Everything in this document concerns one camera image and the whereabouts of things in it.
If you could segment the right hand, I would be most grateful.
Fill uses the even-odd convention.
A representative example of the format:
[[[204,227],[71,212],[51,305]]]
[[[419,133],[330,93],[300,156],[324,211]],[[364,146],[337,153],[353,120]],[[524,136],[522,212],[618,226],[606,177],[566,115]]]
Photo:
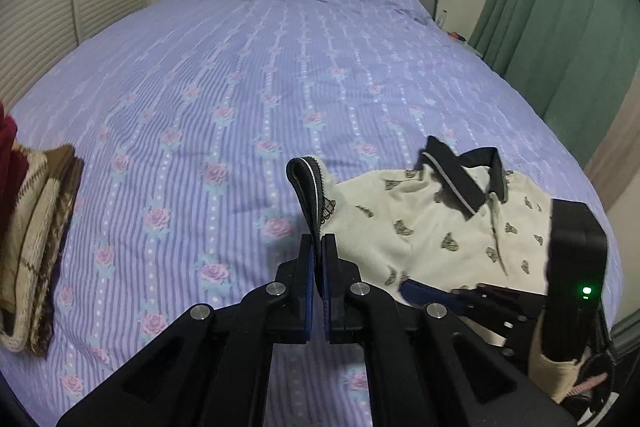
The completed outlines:
[[[608,379],[608,372],[579,377],[582,369],[587,368],[592,351],[589,346],[582,350],[577,359],[567,361],[553,361],[542,351],[542,322],[544,312],[541,312],[536,323],[532,343],[528,355],[528,378],[555,403],[560,404],[566,398],[573,398],[600,386]]]

